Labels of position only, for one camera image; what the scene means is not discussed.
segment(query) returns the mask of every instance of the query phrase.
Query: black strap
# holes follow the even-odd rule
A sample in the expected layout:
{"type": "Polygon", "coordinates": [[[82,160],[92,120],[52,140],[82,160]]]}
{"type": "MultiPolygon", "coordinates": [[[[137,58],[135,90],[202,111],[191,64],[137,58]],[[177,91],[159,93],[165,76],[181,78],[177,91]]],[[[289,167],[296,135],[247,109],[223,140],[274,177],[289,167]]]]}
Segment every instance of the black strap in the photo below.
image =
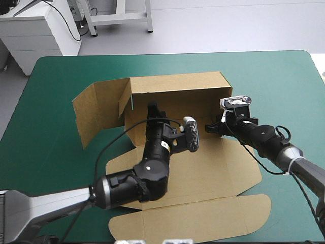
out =
{"type": "Polygon", "coordinates": [[[289,141],[291,139],[291,133],[290,133],[290,131],[286,127],[284,127],[284,126],[277,126],[277,127],[275,127],[275,130],[278,133],[278,135],[281,137],[281,144],[283,146],[289,145],[289,141]],[[287,132],[287,134],[288,134],[288,137],[287,138],[284,137],[284,135],[280,132],[279,128],[284,129],[287,132]]]}
{"type": "Polygon", "coordinates": [[[134,174],[130,174],[129,176],[131,176],[137,182],[138,186],[142,190],[142,197],[139,201],[140,202],[149,201],[150,197],[151,197],[151,193],[150,193],[149,189],[147,188],[146,184],[134,174]]]}

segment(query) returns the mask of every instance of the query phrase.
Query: brown cardboard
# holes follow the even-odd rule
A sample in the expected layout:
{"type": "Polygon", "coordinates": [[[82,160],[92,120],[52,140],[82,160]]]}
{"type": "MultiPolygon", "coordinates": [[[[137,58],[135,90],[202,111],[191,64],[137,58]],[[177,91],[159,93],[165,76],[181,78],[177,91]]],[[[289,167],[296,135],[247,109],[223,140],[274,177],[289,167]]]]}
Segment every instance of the brown cardboard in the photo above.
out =
{"type": "MultiPolygon", "coordinates": [[[[144,146],[110,160],[106,173],[132,168],[142,158],[144,146]]],[[[177,204],[237,196],[262,180],[258,165],[235,140],[214,137],[200,140],[195,153],[185,151],[170,159],[168,192],[159,201],[126,204],[152,209],[177,204]]]]}
{"type": "MultiPolygon", "coordinates": [[[[131,77],[95,82],[73,100],[73,107],[85,148],[102,129],[123,124],[128,127],[145,119],[151,101],[157,101],[170,118],[182,119],[191,114],[195,118],[207,117],[211,123],[220,113],[216,101],[231,92],[220,72],[131,77]]],[[[144,131],[145,124],[128,133],[135,146],[144,144],[144,131]]]]}
{"type": "Polygon", "coordinates": [[[206,242],[258,230],[270,207],[266,195],[226,197],[114,217],[109,229],[115,239],[143,239],[147,244],[169,238],[206,242]]]}
{"type": "MultiPolygon", "coordinates": [[[[126,204],[142,211],[110,221],[116,239],[145,239],[148,244],[171,238],[201,242],[248,234],[265,223],[271,209],[267,196],[237,197],[261,181],[257,163],[235,140],[204,130],[205,124],[221,114],[219,99],[231,93],[220,72],[208,72],[96,82],[75,98],[83,147],[101,129],[123,124],[128,128],[145,119],[151,101],[157,101],[169,118],[182,121],[184,116],[192,116],[198,123],[199,150],[171,156],[165,196],[126,204]]],[[[145,124],[128,136],[136,148],[111,160],[107,173],[130,169],[141,160],[145,124]]]]}

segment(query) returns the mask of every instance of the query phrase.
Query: white floor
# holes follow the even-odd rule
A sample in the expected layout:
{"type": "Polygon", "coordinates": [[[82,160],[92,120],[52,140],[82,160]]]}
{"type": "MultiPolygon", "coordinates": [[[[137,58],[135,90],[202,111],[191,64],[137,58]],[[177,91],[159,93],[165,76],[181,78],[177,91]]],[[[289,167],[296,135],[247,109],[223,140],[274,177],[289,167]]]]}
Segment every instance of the white floor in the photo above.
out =
{"type": "MultiPolygon", "coordinates": [[[[89,0],[99,14],[113,2],[89,0]]],[[[83,36],[80,55],[306,50],[325,72],[325,0],[151,0],[154,32],[146,23],[99,26],[83,36]]],[[[128,12],[143,0],[127,0],[128,12]]],[[[0,138],[27,78],[14,60],[0,73],[0,138]]]]}

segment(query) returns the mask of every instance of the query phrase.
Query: box lid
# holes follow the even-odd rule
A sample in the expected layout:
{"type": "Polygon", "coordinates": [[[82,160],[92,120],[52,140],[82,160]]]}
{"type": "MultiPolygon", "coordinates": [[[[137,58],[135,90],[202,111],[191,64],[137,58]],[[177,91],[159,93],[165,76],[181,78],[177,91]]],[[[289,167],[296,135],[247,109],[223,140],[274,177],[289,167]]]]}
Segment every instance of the box lid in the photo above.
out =
{"type": "MultiPolygon", "coordinates": [[[[132,168],[142,153],[138,146],[109,161],[106,173],[132,168]]],[[[203,139],[197,152],[171,156],[168,192],[161,199],[124,205],[142,211],[112,218],[109,229],[116,239],[144,239],[147,244],[249,234],[266,222],[271,201],[266,195],[237,195],[261,179],[257,163],[237,141],[203,139]]]]}
{"type": "Polygon", "coordinates": [[[255,232],[267,221],[270,209],[266,195],[226,197],[117,216],[109,222],[109,229],[116,240],[156,244],[165,239],[192,239],[201,243],[255,232]]]}

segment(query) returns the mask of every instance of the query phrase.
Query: black wire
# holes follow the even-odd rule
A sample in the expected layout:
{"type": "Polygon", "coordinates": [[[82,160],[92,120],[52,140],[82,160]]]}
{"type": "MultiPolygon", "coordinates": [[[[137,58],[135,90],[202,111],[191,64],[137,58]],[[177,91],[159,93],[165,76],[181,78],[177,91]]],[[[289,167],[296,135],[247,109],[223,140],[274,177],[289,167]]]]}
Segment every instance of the black wire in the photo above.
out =
{"type": "MultiPolygon", "coordinates": [[[[96,9],[96,14],[95,15],[97,15],[98,14],[98,9],[97,8],[92,8],[91,10],[94,10],[94,9],[96,9]]],[[[80,34],[79,33],[79,35],[80,36],[84,36],[85,34],[87,34],[89,32],[89,27],[88,27],[88,30],[84,33],[84,34],[80,34]]]]}
{"type": "MultiPolygon", "coordinates": [[[[104,153],[104,151],[109,148],[115,141],[117,141],[119,138],[121,138],[126,132],[128,132],[129,130],[133,129],[135,126],[138,126],[141,123],[147,122],[147,121],[153,121],[153,120],[167,120],[167,121],[171,121],[171,122],[175,122],[177,123],[179,126],[181,126],[182,124],[176,120],[173,119],[169,119],[169,118],[149,118],[149,119],[144,119],[141,120],[137,123],[135,123],[134,125],[132,125],[130,128],[128,128],[127,130],[123,131],[120,135],[118,135],[115,139],[113,139],[110,143],[108,143],[99,153],[96,162],[95,162],[95,172],[94,172],[94,183],[93,185],[95,185],[96,183],[96,179],[97,179],[97,170],[98,170],[98,162],[101,158],[101,155],[104,153]]],[[[74,217],[74,219],[71,221],[69,227],[67,228],[66,232],[64,233],[61,241],[59,242],[59,244],[62,244],[63,241],[65,240],[65,238],[67,237],[67,235],[69,234],[70,230],[72,229],[73,225],[75,224],[75,222],[77,221],[78,217],[80,216],[81,212],[84,210],[84,208],[87,206],[89,199],[81,206],[81,208],[78,210],[76,216],[74,217]]]]}
{"type": "Polygon", "coordinates": [[[72,227],[74,226],[75,222],[77,221],[78,217],[80,216],[81,212],[85,209],[85,207],[87,206],[89,202],[89,199],[87,201],[85,201],[80,209],[78,210],[78,212],[76,213],[75,217],[73,218],[73,220],[71,221],[69,227],[67,228],[67,230],[65,231],[63,237],[61,238],[59,244],[62,244],[64,242],[64,240],[66,239],[66,237],[68,236],[69,232],[71,231],[72,227]]]}
{"type": "Polygon", "coordinates": [[[240,143],[245,149],[246,151],[248,151],[248,153],[255,159],[255,161],[258,162],[259,165],[261,165],[262,168],[265,169],[266,172],[273,174],[273,175],[283,175],[283,172],[272,172],[271,170],[267,169],[255,156],[254,154],[251,153],[251,151],[242,143],[240,143]]]}
{"type": "Polygon", "coordinates": [[[97,8],[92,8],[91,10],[94,10],[94,9],[96,9],[96,13],[95,13],[95,15],[97,15],[98,14],[98,9],[97,8]]]}
{"type": "Polygon", "coordinates": [[[250,152],[250,150],[244,145],[243,142],[241,142],[237,136],[235,135],[235,133],[229,128],[229,126],[227,125],[226,122],[224,122],[225,126],[227,127],[227,129],[232,133],[232,135],[239,141],[239,143],[246,149],[246,151],[255,159],[255,161],[262,167],[265,169],[266,172],[273,174],[273,175],[283,175],[283,172],[272,172],[271,170],[267,169],[267,167],[265,167],[255,156],[254,154],[252,154],[250,152]]]}
{"type": "Polygon", "coordinates": [[[319,220],[318,220],[318,218],[317,218],[317,216],[316,216],[316,213],[315,213],[315,210],[314,210],[314,208],[313,208],[313,205],[311,204],[311,201],[310,201],[310,199],[309,199],[309,197],[308,197],[308,195],[307,195],[305,189],[303,188],[303,186],[301,185],[301,183],[300,183],[299,180],[297,179],[296,175],[295,175],[294,173],[292,173],[292,172],[291,172],[290,174],[291,174],[291,176],[295,179],[295,181],[297,182],[297,184],[298,184],[300,190],[301,190],[302,193],[304,194],[304,196],[305,196],[305,198],[306,198],[306,200],[307,200],[307,202],[308,202],[308,205],[309,205],[309,207],[310,207],[310,210],[311,210],[311,212],[312,212],[312,214],[313,214],[313,216],[314,216],[314,219],[315,219],[315,221],[316,221],[316,224],[317,224],[317,226],[319,227],[319,230],[321,231],[321,233],[322,233],[322,235],[323,235],[323,237],[324,237],[324,239],[325,239],[325,232],[323,231],[323,229],[322,229],[322,227],[321,227],[321,225],[320,225],[320,222],[319,222],[319,220]]]}
{"type": "Polygon", "coordinates": [[[75,37],[74,37],[74,35],[72,34],[72,32],[71,32],[71,30],[70,30],[70,27],[69,27],[69,25],[68,25],[68,23],[67,23],[67,21],[66,21],[66,19],[64,18],[64,16],[61,14],[61,12],[55,7],[55,6],[53,6],[52,4],[50,4],[50,3],[48,3],[47,1],[45,1],[45,0],[42,0],[43,2],[45,2],[45,3],[47,3],[49,6],[51,6],[52,8],[54,8],[60,15],[61,15],[61,17],[62,17],[62,19],[65,21],[65,23],[66,23],[66,25],[67,25],[67,27],[68,27],[68,30],[69,30],[69,32],[70,32],[70,34],[71,34],[71,36],[73,37],[73,39],[75,39],[77,42],[80,42],[81,41],[81,37],[79,38],[79,39],[76,39],[75,37]]]}
{"type": "Polygon", "coordinates": [[[144,122],[148,122],[148,121],[153,121],[153,120],[167,120],[170,122],[175,122],[177,123],[179,126],[181,126],[182,124],[176,120],[173,119],[169,119],[169,118],[149,118],[149,119],[144,119],[141,120],[137,123],[135,123],[134,125],[132,125],[131,127],[129,127],[128,129],[126,129],[125,131],[123,131],[121,134],[119,134],[115,139],[113,139],[110,143],[108,143],[98,154],[98,157],[96,159],[95,162],[95,170],[94,170],[94,176],[93,176],[93,185],[95,186],[96,180],[97,180],[97,175],[98,175],[98,162],[102,156],[102,154],[105,152],[106,149],[108,149],[115,141],[117,141],[119,138],[121,138],[126,132],[130,131],[131,129],[133,129],[134,127],[138,126],[139,124],[142,124],[144,122]]]}
{"type": "MultiPolygon", "coordinates": [[[[250,152],[250,150],[244,145],[244,143],[243,142],[241,142],[237,137],[236,137],[236,135],[235,135],[235,133],[228,127],[228,125],[227,125],[227,123],[226,122],[224,122],[224,124],[225,124],[225,126],[227,127],[227,129],[233,134],[233,136],[240,142],[240,144],[246,149],[246,151],[258,162],[258,164],[259,165],[261,165],[268,173],[270,173],[270,174],[273,174],[273,175],[283,175],[283,172],[279,172],[279,173],[277,173],[277,172],[272,172],[272,171],[270,171],[270,170],[268,170],[255,156],[254,156],[254,154],[252,154],[251,152],[250,152]]],[[[289,130],[287,129],[287,128],[285,128],[285,130],[288,132],[288,136],[289,136],[289,138],[291,138],[291,134],[290,134],[290,132],[289,132],[289,130]]],[[[311,212],[312,212],[312,214],[313,214],[313,217],[314,217],[314,219],[315,219],[315,222],[316,222],[316,224],[317,224],[317,226],[319,227],[319,230],[321,231],[321,233],[322,233],[322,235],[323,235],[323,237],[324,237],[324,239],[325,239],[325,232],[323,231],[323,229],[322,229],[322,227],[321,227],[321,225],[320,225],[320,222],[319,222],[319,220],[318,220],[318,218],[317,218],[317,215],[316,215],[316,213],[315,213],[315,210],[314,210],[314,208],[313,208],[313,205],[312,205],[312,203],[311,203],[311,201],[310,201],[310,199],[309,199],[309,197],[308,197],[308,195],[307,195],[307,193],[306,193],[306,191],[305,191],[305,189],[303,188],[303,186],[301,185],[301,183],[299,182],[299,180],[297,179],[297,177],[296,177],[296,175],[294,174],[294,173],[292,173],[292,172],[290,172],[290,174],[291,174],[291,176],[295,179],[295,181],[296,181],[296,183],[298,184],[298,186],[299,186],[299,188],[300,188],[300,190],[302,191],[302,193],[304,194],[304,196],[305,196],[305,198],[306,198],[306,200],[307,200],[307,203],[308,203],[308,205],[309,205],[309,207],[310,207],[310,210],[311,210],[311,212]]]]}

